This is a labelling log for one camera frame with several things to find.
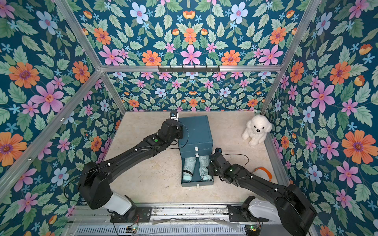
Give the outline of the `mint green umbrella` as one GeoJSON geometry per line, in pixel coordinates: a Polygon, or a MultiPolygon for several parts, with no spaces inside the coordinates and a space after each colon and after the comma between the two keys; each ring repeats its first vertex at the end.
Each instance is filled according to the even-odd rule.
{"type": "Polygon", "coordinates": [[[189,183],[192,181],[194,176],[195,165],[196,157],[185,158],[182,177],[184,183],[189,183]]]}
{"type": "Polygon", "coordinates": [[[199,174],[200,174],[201,180],[203,182],[212,181],[213,177],[209,175],[209,170],[208,170],[208,166],[210,164],[210,156],[208,155],[200,156],[199,163],[200,163],[199,174]]]}

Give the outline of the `teal plastic drawer cabinet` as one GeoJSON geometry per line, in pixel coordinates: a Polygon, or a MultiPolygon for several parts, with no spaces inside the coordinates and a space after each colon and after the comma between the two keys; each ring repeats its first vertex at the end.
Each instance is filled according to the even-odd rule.
{"type": "Polygon", "coordinates": [[[194,176],[191,182],[184,183],[181,178],[182,187],[200,187],[214,184],[214,179],[203,182],[199,174],[199,157],[210,156],[213,151],[213,138],[207,116],[186,117],[179,119],[183,126],[184,136],[179,140],[179,151],[182,159],[182,174],[185,158],[196,157],[194,176]]]}

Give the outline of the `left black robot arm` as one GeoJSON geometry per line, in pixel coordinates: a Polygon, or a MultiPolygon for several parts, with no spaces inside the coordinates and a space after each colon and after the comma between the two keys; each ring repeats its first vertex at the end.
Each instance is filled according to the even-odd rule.
{"type": "Polygon", "coordinates": [[[134,207],[128,197],[111,189],[110,184],[125,171],[142,161],[158,155],[184,136],[184,125],[167,119],[156,132],[118,156],[99,163],[84,165],[78,183],[78,191],[90,209],[105,208],[110,212],[125,215],[134,207]]]}

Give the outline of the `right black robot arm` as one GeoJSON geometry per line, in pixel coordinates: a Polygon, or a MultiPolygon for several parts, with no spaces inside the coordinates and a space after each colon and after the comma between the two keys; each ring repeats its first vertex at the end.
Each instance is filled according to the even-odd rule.
{"type": "Polygon", "coordinates": [[[249,172],[245,167],[231,165],[219,148],[210,156],[209,174],[237,187],[247,189],[264,200],[249,197],[242,205],[245,217],[279,221],[293,236],[305,236],[317,216],[304,193],[293,184],[279,185],[249,172]]]}

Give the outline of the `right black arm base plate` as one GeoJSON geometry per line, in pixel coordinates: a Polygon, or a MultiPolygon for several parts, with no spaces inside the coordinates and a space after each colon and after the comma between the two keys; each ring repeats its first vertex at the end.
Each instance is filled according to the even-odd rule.
{"type": "Polygon", "coordinates": [[[248,206],[256,200],[255,196],[249,196],[242,205],[227,205],[230,222],[268,222],[268,219],[257,218],[249,210],[248,206]]]}

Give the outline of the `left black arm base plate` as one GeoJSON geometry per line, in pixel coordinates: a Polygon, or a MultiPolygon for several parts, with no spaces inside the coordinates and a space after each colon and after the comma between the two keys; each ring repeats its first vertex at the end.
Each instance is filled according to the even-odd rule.
{"type": "Polygon", "coordinates": [[[152,215],[152,207],[133,205],[124,215],[116,212],[110,212],[111,223],[146,223],[150,221],[152,215]]]}

